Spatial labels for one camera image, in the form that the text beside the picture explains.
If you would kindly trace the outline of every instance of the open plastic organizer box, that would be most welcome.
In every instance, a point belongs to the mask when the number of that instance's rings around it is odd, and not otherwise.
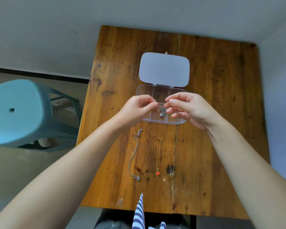
[[[141,57],[139,78],[149,84],[142,84],[137,88],[136,95],[150,95],[157,102],[165,103],[165,98],[178,92],[185,92],[181,88],[188,84],[190,77],[190,62],[187,58],[168,54],[144,53]],[[179,125],[184,119],[172,118],[167,114],[166,118],[159,112],[147,114],[144,121]]]

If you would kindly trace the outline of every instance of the stool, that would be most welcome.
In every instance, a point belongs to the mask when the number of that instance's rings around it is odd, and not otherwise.
[[[50,93],[59,97],[51,99]],[[51,102],[62,98],[73,103],[80,124],[78,99],[25,79],[0,84],[0,146],[53,152],[75,145],[79,128],[53,116]],[[68,139],[55,147],[42,146],[38,142],[53,137]]]

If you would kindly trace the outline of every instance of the gold chain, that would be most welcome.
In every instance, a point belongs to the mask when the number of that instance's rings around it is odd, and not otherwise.
[[[161,147],[161,143],[163,141],[162,138],[159,138],[157,137],[156,135],[153,135],[152,136],[153,138],[156,137],[158,139],[158,143],[157,143],[157,151],[156,151],[156,175],[159,176],[160,175],[160,172],[159,172],[159,169],[158,169],[158,158],[159,158],[159,154],[160,154],[160,147]]]

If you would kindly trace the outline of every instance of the table top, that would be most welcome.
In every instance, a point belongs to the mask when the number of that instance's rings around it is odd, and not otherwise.
[[[188,92],[203,96],[269,162],[258,50],[255,44],[207,37],[102,26],[77,144],[114,116],[134,96],[145,52],[187,57]],[[131,171],[128,163],[143,129]],[[163,138],[155,175],[157,140]],[[81,206],[134,210],[144,193],[144,211],[247,219],[208,135],[189,122],[141,122],[113,144]]]

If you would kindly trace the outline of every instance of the person's right arm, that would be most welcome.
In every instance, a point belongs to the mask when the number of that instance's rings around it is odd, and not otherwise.
[[[179,92],[165,101],[173,118],[186,119],[209,134],[256,229],[286,228],[286,180],[200,95]]]

